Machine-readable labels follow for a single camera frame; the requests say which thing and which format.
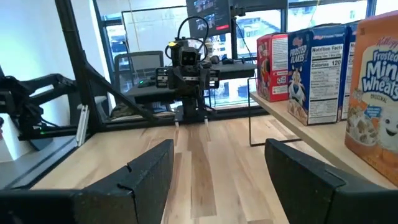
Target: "wooden table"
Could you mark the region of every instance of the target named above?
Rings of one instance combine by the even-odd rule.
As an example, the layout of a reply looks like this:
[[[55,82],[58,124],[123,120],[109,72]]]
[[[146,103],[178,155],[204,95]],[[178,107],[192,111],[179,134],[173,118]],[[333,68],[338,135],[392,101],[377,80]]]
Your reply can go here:
[[[288,101],[270,103],[256,92],[250,93],[250,97],[336,167],[363,176],[385,188],[397,188],[345,146],[346,121],[304,126],[287,111]]]

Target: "black cable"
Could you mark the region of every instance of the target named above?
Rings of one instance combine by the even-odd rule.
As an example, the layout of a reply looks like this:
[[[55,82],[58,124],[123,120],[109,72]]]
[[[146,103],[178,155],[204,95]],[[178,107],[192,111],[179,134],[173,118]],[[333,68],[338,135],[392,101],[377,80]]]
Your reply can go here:
[[[196,19],[201,19],[201,20],[205,21],[205,24],[206,24],[206,35],[205,35],[205,38],[203,39],[202,45],[199,47],[199,50],[200,50],[200,49],[205,45],[204,41],[206,41],[206,39],[207,39],[207,37],[208,37],[208,35],[209,35],[209,23],[207,22],[206,19],[204,19],[204,18],[202,18],[202,17],[200,17],[200,16],[190,16],[190,17],[184,19],[184,20],[181,22],[180,27],[178,28],[177,38],[178,38],[178,39],[180,38],[181,29],[182,29],[182,26],[184,25],[184,23],[186,23],[186,22],[189,21],[190,19],[195,19],[195,18],[196,18]]]
[[[166,48],[164,49],[164,54],[166,54],[166,57],[168,57],[169,59],[172,59],[168,54],[167,54],[167,50],[169,49],[169,45],[166,46]]]
[[[56,124],[54,124],[54,123],[51,123],[50,121],[47,121],[47,120],[45,120],[44,118],[42,118],[42,121],[43,121],[44,123],[46,123],[46,124],[52,125],[52,126],[54,126],[54,127],[56,127],[56,128],[59,128],[58,125],[56,125]]]
[[[246,46],[246,48],[247,48],[248,51],[249,51],[250,58],[251,58],[251,62],[254,64],[254,57],[253,57],[253,55],[251,54],[250,49],[249,49],[248,45],[246,44],[246,41],[244,40],[244,36],[243,36],[243,34],[242,34],[241,28],[239,27],[239,25],[238,25],[238,23],[237,23],[236,21],[235,21],[235,24],[236,24],[236,27],[238,28],[239,33],[241,34],[241,37],[242,37],[242,39],[243,39],[244,45]]]

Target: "screen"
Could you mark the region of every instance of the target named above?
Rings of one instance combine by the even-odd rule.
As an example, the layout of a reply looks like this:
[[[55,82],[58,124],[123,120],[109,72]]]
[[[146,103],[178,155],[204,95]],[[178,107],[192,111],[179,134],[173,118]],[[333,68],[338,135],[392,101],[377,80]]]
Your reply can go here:
[[[187,0],[188,16],[200,16],[209,25],[208,36],[226,34],[231,30],[231,11],[228,0]],[[191,37],[204,38],[206,24],[201,19],[189,20]]]

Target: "office chair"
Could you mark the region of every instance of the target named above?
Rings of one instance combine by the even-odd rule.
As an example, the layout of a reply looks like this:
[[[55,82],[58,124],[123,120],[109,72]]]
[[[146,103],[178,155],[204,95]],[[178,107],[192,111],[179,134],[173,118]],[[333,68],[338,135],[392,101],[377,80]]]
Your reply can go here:
[[[159,67],[164,67],[163,51],[161,50],[119,54],[114,58],[114,86],[121,93],[125,93],[137,85],[140,80],[154,76],[155,69]],[[169,104],[164,106],[166,111],[170,111]],[[148,103],[145,104],[145,107],[152,111],[154,108],[161,108],[159,103]]]

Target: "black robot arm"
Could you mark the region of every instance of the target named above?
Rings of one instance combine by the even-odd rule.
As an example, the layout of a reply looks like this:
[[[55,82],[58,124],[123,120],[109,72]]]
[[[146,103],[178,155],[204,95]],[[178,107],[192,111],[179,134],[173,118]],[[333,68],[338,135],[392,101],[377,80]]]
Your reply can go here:
[[[43,103],[54,100],[62,95],[73,93],[77,90],[76,81],[66,78],[61,74],[50,74],[33,80],[23,81],[23,83],[34,91],[45,86],[53,86],[51,90],[31,96],[30,102],[35,105],[42,105]]]
[[[39,88],[52,85],[53,89],[31,96]],[[59,96],[77,91],[75,81],[61,74],[50,74],[28,81],[15,77],[0,77],[0,113],[10,115],[21,136],[35,136],[44,131],[52,131],[43,123],[44,113],[40,105]]]

